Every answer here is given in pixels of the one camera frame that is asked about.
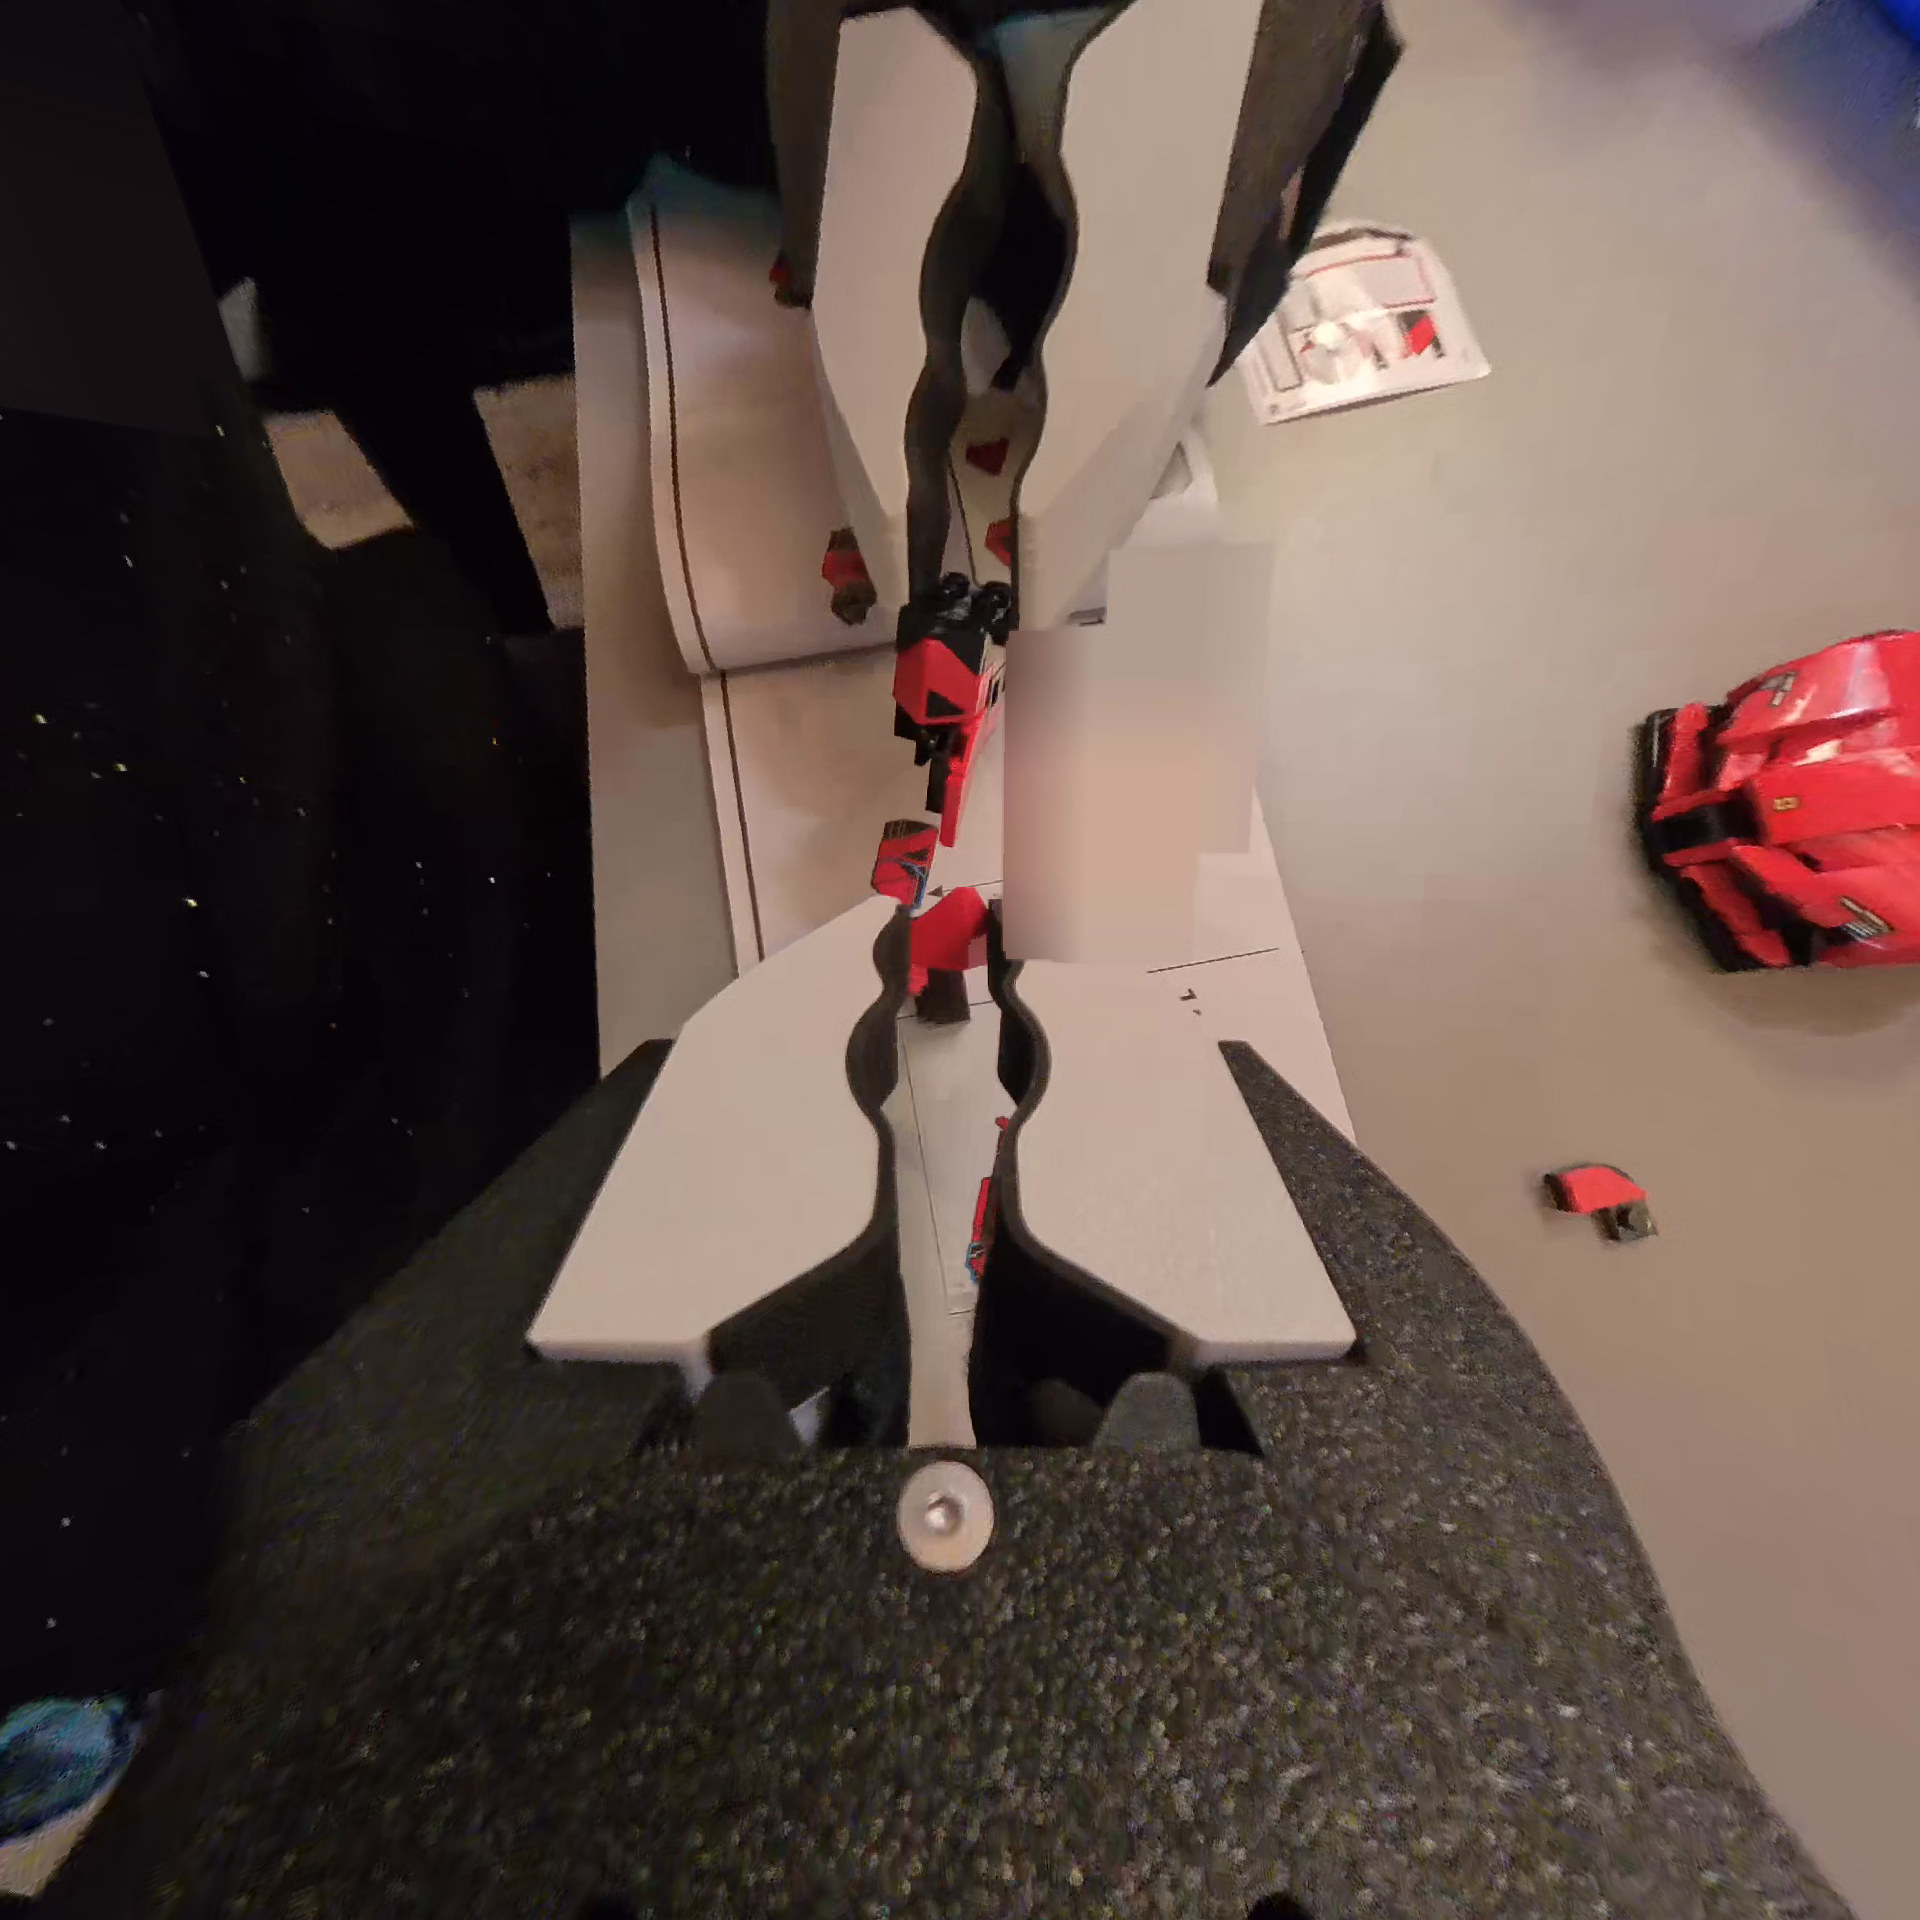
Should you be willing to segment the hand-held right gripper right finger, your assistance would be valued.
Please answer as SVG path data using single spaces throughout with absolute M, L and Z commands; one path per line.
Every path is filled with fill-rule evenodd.
M 1035 1256 L 1205 1370 L 1349 1355 L 1355 1327 L 1227 1056 L 1170 986 L 1016 962 L 1004 994 L 1035 1066 L 1001 1215 Z

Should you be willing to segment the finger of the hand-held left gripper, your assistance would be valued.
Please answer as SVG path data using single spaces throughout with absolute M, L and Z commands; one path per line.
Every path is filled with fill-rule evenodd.
M 1260 3 L 1138 3 L 1074 50 L 1047 154 L 1069 263 L 1016 493 L 1023 626 L 1064 626 L 1137 528 L 1220 345 L 1210 285 Z
M 832 473 L 889 608 L 944 574 L 979 109 L 976 65 L 921 13 L 844 19 L 809 330 Z

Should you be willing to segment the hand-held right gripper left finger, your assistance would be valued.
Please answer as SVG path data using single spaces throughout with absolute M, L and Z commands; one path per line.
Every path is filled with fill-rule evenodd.
M 546 1293 L 546 1361 L 689 1387 L 901 1375 L 901 905 L 874 896 L 693 1016 Z

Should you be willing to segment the small black red brick assembly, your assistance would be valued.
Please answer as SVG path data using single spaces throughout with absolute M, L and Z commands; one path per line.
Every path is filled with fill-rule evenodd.
M 969 1019 L 969 971 L 991 958 L 995 902 L 955 887 L 909 922 L 907 998 L 924 1025 Z

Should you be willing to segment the red curved brick black plate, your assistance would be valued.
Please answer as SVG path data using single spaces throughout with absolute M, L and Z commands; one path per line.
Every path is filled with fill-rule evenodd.
M 1572 1165 L 1544 1176 L 1552 1209 L 1585 1217 L 1609 1242 L 1644 1242 L 1657 1233 L 1648 1193 L 1611 1165 Z

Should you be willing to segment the white instruction booklet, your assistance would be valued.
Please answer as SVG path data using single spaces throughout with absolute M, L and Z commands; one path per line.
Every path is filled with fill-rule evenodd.
M 595 913 L 603 1058 L 666 1033 L 645 1014 L 642 982 L 666 958 L 642 955 L 641 834 L 668 831 L 668 794 L 709 806 L 717 849 L 693 859 L 717 874 L 725 898 L 721 969 L 743 971 L 809 938 L 872 893 L 880 825 L 919 806 L 924 774 L 892 738 L 879 649 L 729 670 L 689 672 L 679 534 L 668 483 L 668 360 L 709 371 L 737 310 L 794 320 L 764 287 L 776 256 L 776 208 L 657 161 L 616 227 L 579 223 L 573 246 L 581 326 L 583 509 L 591 576 L 626 602 L 603 614 L 591 643 L 601 678 L 591 698 L 595 774 Z M 904 1283 L 912 1327 L 909 1441 L 972 1441 L 968 1362 L 976 1286 L 968 1269 L 976 1192 L 992 1174 L 1001 1118 L 1012 1112 L 997 1075 L 1000 1009 L 987 976 L 968 976 L 962 1025 L 901 1016 L 898 1079 L 884 1107 L 897 1134 Z

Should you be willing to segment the red black brick subassembly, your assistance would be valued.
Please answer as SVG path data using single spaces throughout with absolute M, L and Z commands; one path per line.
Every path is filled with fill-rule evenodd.
M 979 753 L 1001 721 L 1004 646 L 1016 623 L 1007 581 L 952 571 L 914 594 L 897 624 L 897 737 L 929 771 L 925 809 L 953 849 L 968 816 Z

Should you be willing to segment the white sticker sheet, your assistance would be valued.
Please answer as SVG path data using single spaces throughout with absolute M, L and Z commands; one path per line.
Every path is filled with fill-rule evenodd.
M 1440 393 L 1493 371 L 1449 271 L 1423 235 L 1330 223 L 1236 373 L 1261 425 Z

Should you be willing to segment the red brick-built toy car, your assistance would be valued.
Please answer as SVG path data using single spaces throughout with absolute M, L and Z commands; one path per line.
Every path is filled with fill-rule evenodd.
M 1917 962 L 1917 634 L 1773 665 L 1637 733 L 1634 829 L 1721 974 Z

